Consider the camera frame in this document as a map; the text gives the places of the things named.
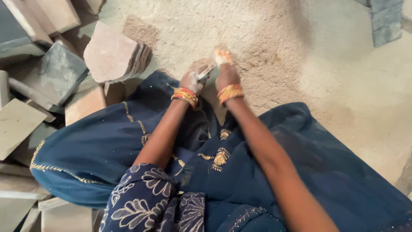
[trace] dust-covered hand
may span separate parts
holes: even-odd
[[[196,95],[199,95],[202,92],[203,87],[206,82],[206,80],[202,82],[198,81],[199,73],[201,73],[206,68],[207,68],[207,65],[197,68],[196,71],[191,71],[191,72],[189,71],[185,73],[182,79],[180,80],[179,88],[188,89],[194,92]]]
[[[240,84],[240,77],[233,64],[224,63],[220,65],[220,75],[216,79],[218,92],[228,85]]]

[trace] gray stone slab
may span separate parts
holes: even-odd
[[[384,26],[390,26],[394,23],[400,23],[402,18],[402,4],[391,6],[382,11],[372,13],[372,31]]]
[[[373,45],[380,47],[389,42],[398,40],[402,37],[402,31],[400,29],[400,22],[394,23],[389,26],[384,26],[372,32]]]
[[[0,70],[0,110],[10,102],[9,74]]]
[[[403,0],[370,0],[370,9],[375,13],[399,3],[403,3]]]
[[[20,81],[42,93],[52,104],[61,106],[88,72],[80,57],[55,43],[29,75]]]

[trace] blue saree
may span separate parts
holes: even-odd
[[[127,101],[60,129],[36,150],[33,176],[64,200],[106,207],[177,86],[155,72]],[[176,193],[204,193],[205,231],[285,231],[276,197],[236,121],[228,113],[219,125],[211,106],[199,102],[187,111],[165,170]],[[340,231],[411,230],[412,202],[320,125],[304,103],[259,117]]]

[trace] dirt floor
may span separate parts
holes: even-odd
[[[369,11],[359,3],[107,0],[98,18],[80,17],[83,26],[67,34],[79,50],[96,20],[152,46],[148,69],[130,81],[129,90],[157,69],[180,79],[214,47],[226,47],[256,114],[305,102],[391,184],[412,191],[412,167],[405,165],[412,145],[412,35],[403,31],[400,40],[374,48]],[[212,100],[213,83],[207,89]]]

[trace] orange bangle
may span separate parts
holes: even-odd
[[[239,84],[228,85],[218,93],[218,99],[222,106],[227,100],[234,97],[243,97],[244,95],[243,88]]]

